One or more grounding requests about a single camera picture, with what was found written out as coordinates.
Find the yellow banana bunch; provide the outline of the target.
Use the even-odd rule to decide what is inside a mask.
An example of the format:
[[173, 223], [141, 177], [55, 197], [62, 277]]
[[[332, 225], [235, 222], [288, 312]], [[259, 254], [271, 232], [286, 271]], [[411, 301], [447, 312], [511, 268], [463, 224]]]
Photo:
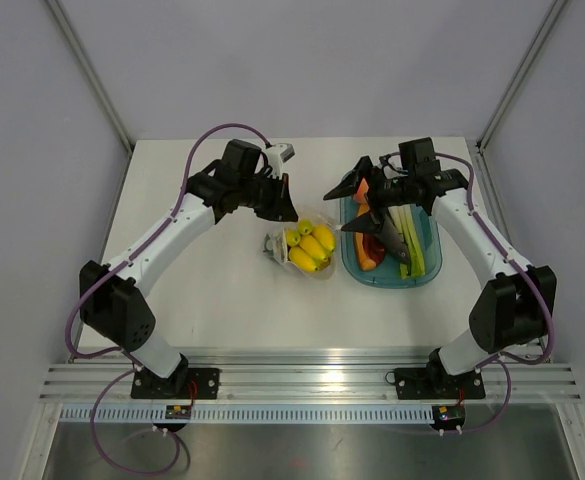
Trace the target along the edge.
[[302, 219], [295, 228], [283, 231], [286, 260], [304, 273], [327, 269], [336, 251], [337, 238], [331, 226]]

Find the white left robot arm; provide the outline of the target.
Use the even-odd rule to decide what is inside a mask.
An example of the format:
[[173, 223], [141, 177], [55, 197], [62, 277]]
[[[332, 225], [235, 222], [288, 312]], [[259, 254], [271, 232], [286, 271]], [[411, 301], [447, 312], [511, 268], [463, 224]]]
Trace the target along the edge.
[[90, 261], [80, 270], [80, 320], [148, 371], [163, 396], [186, 390], [189, 365], [158, 333], [147, 296], [194, 240], [236, 209], [272, 222], [297, 220], [283, 170], [294, 154], [289, 143], [229, 141], [220, 158], [186, 176], [174, 207], [138, 241], [108, 263]]

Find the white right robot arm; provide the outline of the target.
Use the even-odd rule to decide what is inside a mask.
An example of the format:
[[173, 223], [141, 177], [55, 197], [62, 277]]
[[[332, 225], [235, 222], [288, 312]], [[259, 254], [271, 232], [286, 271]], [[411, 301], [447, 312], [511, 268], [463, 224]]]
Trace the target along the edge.
[[390, 208], [416, 205], [452, 237], [482, 287], [469, 326], [433, 350], [425, 366], [395, 368], [393, 385], [401, 400], [483, 399], [483, 367], [505, 359], [538, 365], [551, 356], [556, 275], [533, 266], [482, 216], [473, 200], [474, 172], [443, 169], [431, 138], [403, 142], [396, 153], [401, 175], [387, 177], [364, 156], [324, 198], [349, 197], [367, 184], [369, 211], [344, 224], [344, 232], [379, 234]]

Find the clear zip top bag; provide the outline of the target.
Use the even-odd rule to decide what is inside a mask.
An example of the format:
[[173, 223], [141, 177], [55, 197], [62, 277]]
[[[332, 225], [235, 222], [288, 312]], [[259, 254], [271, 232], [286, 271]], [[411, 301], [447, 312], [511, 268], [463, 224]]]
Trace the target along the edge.
[[327, 214], [304, 207], [295, 222], [277, 223], [265, 235], [262, 253], [297, 275], [328, 280], [334, 273], [340, 225]]

